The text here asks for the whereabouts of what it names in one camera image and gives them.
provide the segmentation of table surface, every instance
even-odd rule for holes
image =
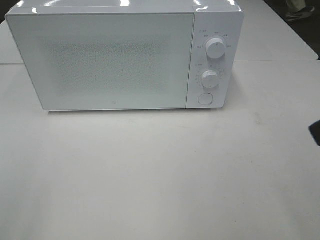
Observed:
[[[319,61],[235,62],[222,109],[48,113],[0,74],[1,238],[319,238]]]
[[[318,55],[262,0],[238,0],[245,17],[236,61],[316,60]],[[0,25],[0,64],[22,64],[6,22]]]

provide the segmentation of timer knob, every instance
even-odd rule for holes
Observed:
[[[205,50],[209,58],[211,59],[221,58],[226,51],[225,41],[218,36],[211,38],[209,41],[206,42]]]
[[[219,85],[220,76],[215,70],[205,71],[201,76],[202,86],[206,89],[212,89]]]

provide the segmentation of person's foot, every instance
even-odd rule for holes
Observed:
[[[306,6],[304,9],[297,12],[287,12],[285,15],[286,22],[294,22],[300,19],[309,18],[315,11],[314,6]]]

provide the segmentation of microwave oven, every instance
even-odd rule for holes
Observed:
[[[221,108],[233,0],[21,0],[5,16],[47,111]]]

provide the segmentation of black object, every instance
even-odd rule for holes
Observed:
[[[312,124],[309,130],[316,144],[320,146],[320,120]]]

